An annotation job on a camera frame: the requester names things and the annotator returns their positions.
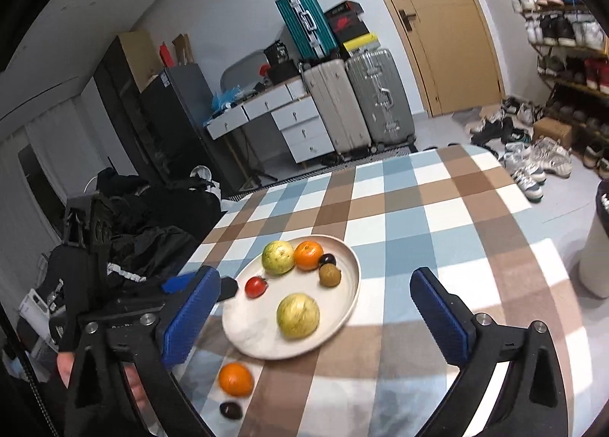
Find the screw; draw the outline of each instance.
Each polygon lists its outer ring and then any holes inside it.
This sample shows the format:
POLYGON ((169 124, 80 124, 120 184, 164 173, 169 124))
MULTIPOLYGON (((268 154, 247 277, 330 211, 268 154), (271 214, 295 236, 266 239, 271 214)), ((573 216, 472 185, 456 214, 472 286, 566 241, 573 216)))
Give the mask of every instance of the screw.
POLYGON ((547 325, 544 324, 541 320, 536 320, 535 322, 533 322, 533 327, 540 334, 547 332, 547 325))
POLYGON ((476 315, 476 321, 481 326, 489 326, 491 324, 491 322, 493 321, 493 319, 491 318, 491 316, 488 313, 479 313, 478 315, 476 315))
POLYGON ((139 318, 139 323, 143 326, 150 326, 156 320, 154 313, 145 313, 139 318))
POLYGON ((87 334, 93 334, 97 330, 97 322, 89 322, 85 327, 84 331, 87 334))

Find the teal suitcase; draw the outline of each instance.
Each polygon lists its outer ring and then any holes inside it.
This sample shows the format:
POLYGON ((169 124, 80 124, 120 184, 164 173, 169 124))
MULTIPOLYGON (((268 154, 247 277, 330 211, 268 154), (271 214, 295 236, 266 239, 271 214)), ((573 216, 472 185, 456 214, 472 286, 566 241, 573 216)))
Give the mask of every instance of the teal suitcase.
POLYGON ((275 1, 304 60, 323 59, 339 47, 317 0, 275 1))

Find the plate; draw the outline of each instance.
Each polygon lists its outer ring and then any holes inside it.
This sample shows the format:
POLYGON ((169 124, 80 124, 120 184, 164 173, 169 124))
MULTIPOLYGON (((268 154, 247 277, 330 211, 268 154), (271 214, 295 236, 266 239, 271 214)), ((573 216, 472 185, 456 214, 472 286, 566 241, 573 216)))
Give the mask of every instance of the plate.
POLYGON ((301 355, 330 339, 351 315, 362 275, 357 256, 343 241, 332 236, 314 234, 288 242, 296 248, 307 240, 318 242, 324 253, 336 257, 336 267, 342 272, 340 284, 336 288, 321 286, 317 269, 301 272, 295 267, 282 276, 269 275, 264 271, 260 254, 235 278, 239 284, 237 295, 223 303, 224 333, 243 354, 261 360, 283 360, 301 355), (269 287, 262 296, 249 299, 244 288, 248 279, 254 276, 265 278, 269 287), (319 327, 304 339, 287 340, 277 326, 277 307, 292 293, 308 294, 319 305, 319 327))

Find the ceiling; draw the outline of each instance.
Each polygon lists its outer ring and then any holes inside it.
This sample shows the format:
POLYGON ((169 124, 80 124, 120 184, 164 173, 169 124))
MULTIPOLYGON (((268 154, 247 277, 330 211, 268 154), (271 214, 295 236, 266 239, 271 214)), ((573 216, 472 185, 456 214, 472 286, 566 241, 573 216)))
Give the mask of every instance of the ceiling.
POLYGON ((117 32, 154 1, 50 0, 0 73, 0 140, 80 94, 117 32))

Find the white desk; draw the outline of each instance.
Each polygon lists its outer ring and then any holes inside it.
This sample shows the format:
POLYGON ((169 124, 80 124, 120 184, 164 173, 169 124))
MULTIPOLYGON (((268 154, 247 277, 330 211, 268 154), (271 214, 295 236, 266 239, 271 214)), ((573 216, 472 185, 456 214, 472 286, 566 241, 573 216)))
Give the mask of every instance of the white desk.
POLYGON ((295 162, 334 151, 317 106, 299 78, 279 84, 225 111, 209 123, 207 131, 216 140, 267 113, 272 114, 295 162))

